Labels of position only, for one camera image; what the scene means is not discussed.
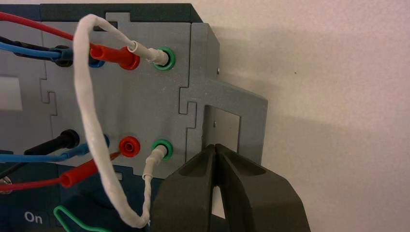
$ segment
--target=cable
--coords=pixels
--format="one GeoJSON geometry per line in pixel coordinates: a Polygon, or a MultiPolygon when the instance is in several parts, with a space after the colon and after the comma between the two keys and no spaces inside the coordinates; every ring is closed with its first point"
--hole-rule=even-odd
{"type": "Polygon", "coordinates": [[[0,36],[0,42],[5,43],[5,44],[14,45],[14,46],[19,46],[19,47],[25,47],[25,48],[29,48],[33,50],[39,50],[39,51],[49,51],[50,50],[50,48],[48,47],[37,46],[37,45],[29,44],[29,43],[23,43],[20,41],[12,41],[12,40],[9,40],[1,36],[0,36]]]}
{"type": "Polygon", "coordinates": [[[25,155],[8,155],[0,154],[0,162],[20,162],[20,163],[38,163],[38,162],[61,162],[68,157],[63,153],[59,156],[25,156],[25,155]]]}
{"type": "MultiPolygon", "coordinates": [[[[124,34],[113,27],[105,19],[96,15],[88,14],[83,17],[77,26],[73,40],[74,50],[74,88],[80,108],[86,139],[101,175],[102,186],[105,193],[117,210],[121,219],[131,227],[143,228],[149,220],[149,205],[147,201],[143,207],[142,217],[131,209],[128,204],[124,190],[119,183],[112,163],[108,159],[108,148],[103,143],[103,131],[98,121],[94,105],[94,95],[92,81],[87,67],[87,57],[89,51],[89,33],[94,26],[100,26],[105,31],[112,33],[115,37],[122,40],[126,45],[131,46],[137,51],[138,44],[130,41],[124,34]]],[[[150,177],[145,178],[147,188],[145,195],[150,199],[150,177]]]]}
{"type": "MultiPolygon", "coordinates": [[[[104,135],[105,143],[110,146],[108,136],[104,135]]],[[[13,155],[0,154],[0,162],[21,162],[21,163],[35,163],[35,162],[61,162],[68,160],[74,156],[83,156],[89,152],[88,145],[81,144],[71,150],[63,152],[59,156],[27,156],[27,155],[13,155]]]]}
{"type": "Polygon", "coordinates": [[[68,218],[73,220],[75,224],[77,224],[79,227],[81,227],[83,230],[86,231],[93,231],[93,232],[111,232],[109,230],[106,230],[104,228],[100,227],[92,227],[89,226],[85,223],[83,223],[78,217],[76,217],[72,212],[70,212],[66,207],[62,205],[58,205],[56,208],[54,208],[53,213],[54,216],[56,216],[57,220],[60,222],[60,224],[63,226],[66,232],[72,232],[70,226],[68,223],[64,220],[64,218],[59,214],[59,211],[63,212],[68,218]]]}
{"type": "MultiPolygon", "coordinates": [[[[109,156],[110,160],[117,158],[121,153],[115,152],[109,156]]],[[[33,181],[26,183],[16,183],[9,185],[0,185],[0,191],[14,191],[14,190],[26,190],[26,189],[38,189],[46,186],[61,184],[65,188],[70,188],[71,186],[77,184],[80,181],[97,173],[97,167],[95,166],[94,160],[90,160],[75,167],[67,172],[64,172],[58,178],[50,180],[33,181]]]]}
{"type": "MultiPolygon", "coordinates": [[[[74,148],[78,146],[79,142],[80,136],[78,136],[77,132],[72,129],[68,129],[61,132],[61,134],[55,139],[25,150],[24,155],[47,155],[62,148],[74,148]]],[[[17,163],[6,170],[3,170],[0,173],[0,179],[12,174],[26,164],[27,163],[17,163]]]]}
{"type": "Polygon", "coordinates": [[[24,55],[28,55],[28,56],[33,56],[33,57],[43,57],[43,58],[60,58],[61,57],[61,53],[58,53],[58,52],[33,50],[33,49],[14,46],[14,45],[1,43],[1,42],[0,42],[0,49],[1,50],[6,50],[6,51],[9,51],[9,52],[20,53],[20,54],[24,54],[24,55]]]}
{"type": "Polygon", "coordinates": [[[27,27],[31,27],[31,28],[35,28],[35,29],[38,29],[38,30],[41,30],[41,31],[48,32],[48,33],[53,34],[53,35],[57,35],[59,37],[67,39],[67,40],[73,40],[73,36],[66,33],[66,32],[64,32],[64,31],[61,31],[59,29],[47,26],[45,24],[30,20],[30,19],[27,19],[27,18],[16,16],[16,15],[13,15],[13,14],[0,12],[0,20],[1,21],[12,22],[12,23],[17,23],[17,24],[20,24],[20,25],[24,25],[24,26],[27,26],[27,27]]]}
{"type": "Polygon", "coordinates": [[[154,166],[158,165],[162,159],[167,154],[168,150],[164,145],[158,145],[151,151],[151,155],[147,157],[145,160],[145,167],[143,171],[142,178],[145,181],[145,189],[144,189],[144,203],[142,205],[142,215],[141,220],[145,224],[149,221],[149,210],[151,208],[151,180],[152,180],[152,173],[154,171],[154,166]]]}

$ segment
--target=green wire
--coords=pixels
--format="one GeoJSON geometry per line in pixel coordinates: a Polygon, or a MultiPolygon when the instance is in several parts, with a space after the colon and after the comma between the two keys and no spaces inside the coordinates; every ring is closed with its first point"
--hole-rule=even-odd
{"type": "Polygon", "coordinates": [[[93,232],[111,232],[109,230],[99,228],[99,227],[92,227],[84,224],[78,217],[76,217],[74,214],[72,214],[66,207],[62,205],[58,205],[57,207],[54,208],[54,215],[56,216],[57,220],[60,222],[60,224],[63,226],[66,232],[73,232],[70,227],[67,225],[67,223],[64,221],[64,219],[59,215],[59,210],[62,211],[65,215],[67,215],[71,220],[73,220],[77,225],[79,225],[81,228],[83,228],[86,231],[93,231],[93,232]]]}

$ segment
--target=white connector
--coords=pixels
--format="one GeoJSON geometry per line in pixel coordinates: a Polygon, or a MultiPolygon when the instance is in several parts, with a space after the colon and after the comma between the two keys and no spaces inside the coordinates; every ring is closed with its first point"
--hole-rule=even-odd
{"type": "Polygon", "coordinates": [[[146,48],[134,40],[132,42],[133,46],[128,46],[128,51],[139,57],[145,58],[148,62],[153,62],[162,66],[168,63],[168,55],[164,51],[155,48],[146,48]]]}
{"type": "Polygon", "coordinates": [[[149,175],[152,178],[152,172],[154,171],[155,165],[161,163],[162,159],[167,154],[167,149],[164,145],[158,145],[154,150],[151,151],[151,155],[145,160],[145,167],[142,174],[142,178],[145,180],[146,176],[149,175]]]}

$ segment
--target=wire connector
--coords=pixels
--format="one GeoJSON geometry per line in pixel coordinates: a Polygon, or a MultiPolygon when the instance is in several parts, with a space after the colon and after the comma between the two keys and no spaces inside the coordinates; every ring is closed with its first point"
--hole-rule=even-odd
{"type": "Polygon", "coordinates": [[[96,45],[91,48],[90,55],[94,59],[117,63],[126,70],[134,70],[140,64],[140,57],[129,52],[127,47],[117,50],[102,45],[96,45]]]}
{"type": "Polygon", "coordinates": [[[73,60],[73,49],[67,46],[57,46],[50,49],[50,52],[58,52],[60,53],[60,57],[51,58],[52,62],[56,61],[66,61],[66,60],[73,60]]]}
{"type": "Polygon", "coordinates": [[[169,158],[172,156],[172,154],[173,154],[173,152],[174,152],[174,148],[172,147],[172,143],[169,142],[169,141],[166,140],[166,139],[159,139],[159,140],[156,140],[156,141],[152,144],[151,149],[154,150],[154,149],[155,149],[157,146],[159,146],[159,145],[165,146],[166,149],[167,149],[167,152],[166,152],[166,154],[165,154],[165,157],[164,157],[162,160],[163,160],[163,161],[169,160],[169,158]]]}
{"type": "Polygon", "coordinates": [[[158,145],[151,151],[151,155],[145,160],[145,167],[142,174],[144,180],[147,176],[150,176],[151,178],[153,177],[152,173],[154,172],[154,167],[161,163],[167,152],[168,150],[164,145],[158,145]]]}
{"type": "Polygon", "coordinates": [[[140,150],[140,142],[132,136],[127,136],[119,142],[119,151],[126,157],[134,157],[140,150]]]}
{"type": "Polygon", "coordinates": [[[155,48],[146,48],[137,41],[132,41],[134,43],[133,48],[127,47],[128,51],[145,58],[148,62],[153,62],[158,65],[165,65],[168,63],[168,55],[160,50],[155,48]]]}
{"type": "Polygon", "coordinates": [[[154,63],[155,68],[158,70],[170,70],[171,68],[174,67],[175,62],[176,62],[176,57],[174,52],[169,48],[169,47],[159,47],[158,50],[162,51],[168,56],[168,62],[164,65],[159,65],[154,63]]]}

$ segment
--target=white label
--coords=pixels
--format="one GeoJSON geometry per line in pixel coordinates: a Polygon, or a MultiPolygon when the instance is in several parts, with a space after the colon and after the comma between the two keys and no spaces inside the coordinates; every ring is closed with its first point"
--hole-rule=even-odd
{"type": "Polygon", "coordinates": [[[23,111],[18,78],[0,76],[0,110],[23,111]]]}
{"type": "Polygon", "coordinates": [[[35,216],[32,212],[27,211],[24,213],[24,219],[28,222],[34,222],[37,224],[42,224],[43,219],[40,216],[35,216]]]}

